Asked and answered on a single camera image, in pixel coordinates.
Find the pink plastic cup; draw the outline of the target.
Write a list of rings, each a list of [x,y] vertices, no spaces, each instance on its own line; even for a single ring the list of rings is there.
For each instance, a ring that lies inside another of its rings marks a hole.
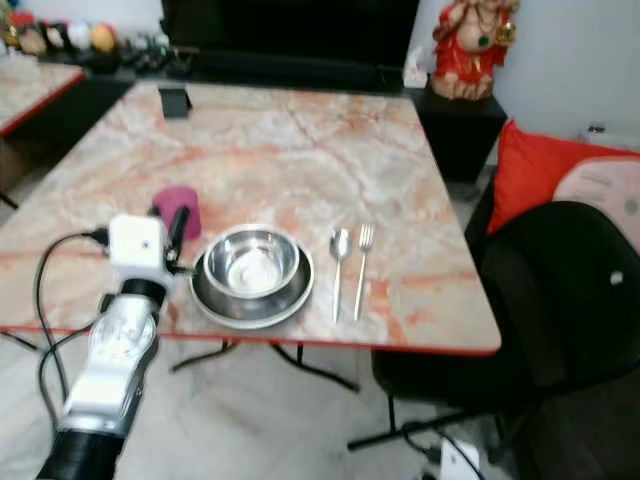
[[[161,189],[152,198],[152,206],[157,210],[160,218],[163,219],[166,230],[173,233],[173,228],[177,225],[177,212],[186,207],[188,216],[184,224],[184,241],[196,241],[202,234],[202,220],[200,214],[200,201],[198,193],[189,186],[170,186]]]

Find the red seated statue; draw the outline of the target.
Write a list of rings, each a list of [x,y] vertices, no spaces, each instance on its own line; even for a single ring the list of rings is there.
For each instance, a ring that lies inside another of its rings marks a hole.
[[[506,64],[515,42],[512,15],[522,0],[451,0],[431,37],[435,70],[431,91],[443,99],[492,99],[494,70]]]

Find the black television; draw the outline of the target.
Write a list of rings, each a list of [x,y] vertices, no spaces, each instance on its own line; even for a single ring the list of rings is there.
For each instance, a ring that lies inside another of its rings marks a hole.
[[[398,67],[419,0],[160,0],[175,46]]]

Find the steel spoon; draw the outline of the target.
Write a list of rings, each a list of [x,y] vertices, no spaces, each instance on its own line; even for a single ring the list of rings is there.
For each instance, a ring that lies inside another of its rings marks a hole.
[[[349,251],[351,251],[351,234],[349,234],[349,229],[337,228],[333,230],[332,234],[330,234],[329,251],[335,262],[332,319],[334,324],[338,324],[340,321],[340,301],[342,301],[344,261],[348,259]]]

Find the black television console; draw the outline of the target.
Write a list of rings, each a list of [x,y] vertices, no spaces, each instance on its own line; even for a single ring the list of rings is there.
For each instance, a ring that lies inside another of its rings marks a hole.
[[[410,97],[419,114],[436,165],[449,182],[474,182],[483,172],[508,115],[497,100],[442,99],[430,90],[404,87],[393,67],[351,61],[280,58],[248,52],[180,52],[157,65],[134,54],[50,54],[42,65],[82,67],[86,76],[19,122],[10,138],[67,154],[128,87],[138,81],[252,84],[334,92],[384,93]]]

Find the steel plate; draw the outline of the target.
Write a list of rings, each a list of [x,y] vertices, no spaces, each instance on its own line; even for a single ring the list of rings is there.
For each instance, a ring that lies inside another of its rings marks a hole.
[[[215,291],[209,279],[202,274],[204,259],[201,255],[195,262],[195,273],[189,279],[189,292],[201,311],[215,323],[238,330],[257,330],[283,323],[297,314],[306,305],[314,289],[314,262],[302,248],[300,270],[293,282],[280,291],[257,300],[237,300]]]

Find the steel bowl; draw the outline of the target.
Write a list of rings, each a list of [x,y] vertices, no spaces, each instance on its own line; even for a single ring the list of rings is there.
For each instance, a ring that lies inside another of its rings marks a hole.
[[[202,259],[200,270],[215,291],[237,300],[257,300],[293,282],[302,248],[283,230],[242,224],[216,236]]]

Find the marble folding table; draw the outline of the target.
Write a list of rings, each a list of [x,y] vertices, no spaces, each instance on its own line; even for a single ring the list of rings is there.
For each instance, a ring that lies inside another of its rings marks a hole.
[[[0,60],[0,200],[6,206],[18,209],[18,204],[6,196],[6,191],[26,173],[20,166],[17,147],[10,141],[10,136],[84,77],[86,73],[82,67],[46,63],[33,56],[9,54]]]
[[[270,328],[216,324],[180,280],[160,337],[397,349],[489,356],[500,330],[436,169],[419,115],[404,97],[229,84],[188,84],[187,119],[166,120],[157,84],[133,84],[79,138],[0,230],[4,332],[38,332],[33,276],[42,252],[47,324],[68,333],[95,319],[115,282],[95,243],[68,234],[142,214],[157,192],[198,193],[202,234],[184,248],[192,261],[223,230],[265,224],[310,253],[314,289],[305,307]],[[374,224],[364,315],[353,320],[358,229]],[[347,228],[340,321],[333,323],[330,234]]]

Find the white ball ornament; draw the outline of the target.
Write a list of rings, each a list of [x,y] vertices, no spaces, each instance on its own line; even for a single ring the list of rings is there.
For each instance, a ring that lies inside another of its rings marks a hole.
[[[67,42],[74,50],[91,49],[91,27],[84,22],[67,23]]]

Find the black chair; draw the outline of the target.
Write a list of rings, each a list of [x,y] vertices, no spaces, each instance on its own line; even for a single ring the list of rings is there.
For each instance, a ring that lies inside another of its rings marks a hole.
[[[389,401],[448,408],[390,421],[408,440],[472,419],[497,424],[492,452],[534,480],[640,480],[640,252],[604,212],[534,207],[488,234],[476,259],[500,330],[494,355],[378,351]]]

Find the steel fork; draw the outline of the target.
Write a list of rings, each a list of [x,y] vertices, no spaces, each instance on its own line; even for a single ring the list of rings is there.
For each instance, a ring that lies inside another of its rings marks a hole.
[[[353,306],[353,320],[360,321],[364,315],[364,302],[366,291],[367,265],[369,265],[369,255],[374,244],[375,227],[374,224],[361,224],[358,229],[358,251],[360,251],[360,265],[358,265],[358,283],[356,288],[355,306]]]

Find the red cushion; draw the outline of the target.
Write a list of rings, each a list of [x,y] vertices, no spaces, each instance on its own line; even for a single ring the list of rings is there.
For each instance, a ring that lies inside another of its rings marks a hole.
[[[640,150],[525,132],[509,120],[499,134],[493,210],[486,233],[492,236],[522,212],[552,201],[559,183],[575,166],[593,157],[617,156],[640,157]]]

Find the yellow ball ornament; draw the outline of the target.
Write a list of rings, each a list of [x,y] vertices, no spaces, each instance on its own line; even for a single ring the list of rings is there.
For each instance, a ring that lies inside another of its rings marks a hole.
[[[90,27],[90,46],[93,51],[111,54],[116,49],[115,29],[108,23],[96,23]]]

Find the black phone stand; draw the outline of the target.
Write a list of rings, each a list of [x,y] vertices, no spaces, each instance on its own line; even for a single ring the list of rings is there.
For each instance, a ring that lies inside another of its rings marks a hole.
[[[193,108],[186,87],[159,87],[161,110],[166,120],[187,119]]]

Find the pink cushion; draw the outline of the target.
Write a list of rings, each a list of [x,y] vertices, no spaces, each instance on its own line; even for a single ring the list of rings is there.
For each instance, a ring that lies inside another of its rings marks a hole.
[[[640,156],[589,157],[564,175],[554,201],[573,201],[603,212],[640,253]]]

